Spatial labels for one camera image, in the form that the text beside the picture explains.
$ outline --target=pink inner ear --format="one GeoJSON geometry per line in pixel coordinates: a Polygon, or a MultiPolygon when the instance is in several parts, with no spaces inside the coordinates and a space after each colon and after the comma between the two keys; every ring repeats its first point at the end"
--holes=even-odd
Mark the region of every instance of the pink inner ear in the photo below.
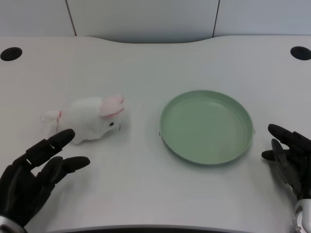
{"type": "Polygon", "coordinates": [[[108,97],[108,98],[106,98],[104,100],[105,103],[112,103],[112,102],[114,102],[114,103],[123,103],[123,101],[124,101],[124,96],[121,95],[121,94],[110,96],[110,97],[108,97]]]}
{"type": "Polygon", "coordinates": [[[116,114],[119,114],[120,112],[122,112],[124,110],[124,108],[122,108],[120,111],[116,112],[116,113],[113,113],[113,114],[110,114],[110,115],[107,115],[105,116],[104,118],[110,118],[110,117],[113,117],[115,116],[116,114]]]}

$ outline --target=white plush bunny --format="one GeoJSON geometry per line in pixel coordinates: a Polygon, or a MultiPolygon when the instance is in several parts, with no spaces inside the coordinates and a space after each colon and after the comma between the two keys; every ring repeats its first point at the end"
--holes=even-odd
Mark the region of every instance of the white plush bunny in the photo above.
{"type": "Polygon", "coordinates": [[[41,116],[44,122],[56,120],[56,130],[73,129],[76,133],[72,142],[100,138],[107,131],[121,126],[120,112],[124,110],[123,96],[115,95],[105,100],[87,98],[74,102],[62,111],[49,111],[41,116]]]}

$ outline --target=white table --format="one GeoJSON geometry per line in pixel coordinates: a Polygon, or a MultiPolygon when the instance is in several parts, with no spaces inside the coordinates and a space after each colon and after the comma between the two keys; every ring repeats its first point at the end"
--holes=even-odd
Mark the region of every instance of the white table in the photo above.
{"type": "Polygon", "coordinates": [[[123,225],[192,226],[285,233],[294,196],[261,159],[269,123],[311,138],[311,61],[293,58],[311,36],[226,36],[187,44],[122,44],[91,37],[1,37],[0,172],[44,138],[39,116],[68,102],[123,93],[120,132],[67,146],[61,156],[91,164],[68,175],[26,226],[31,233],[123,225]],[[223,92],[250,113],[254,142],[242,158],[198,166],[169,152],[159,117],[176,95],[223,92]]]}

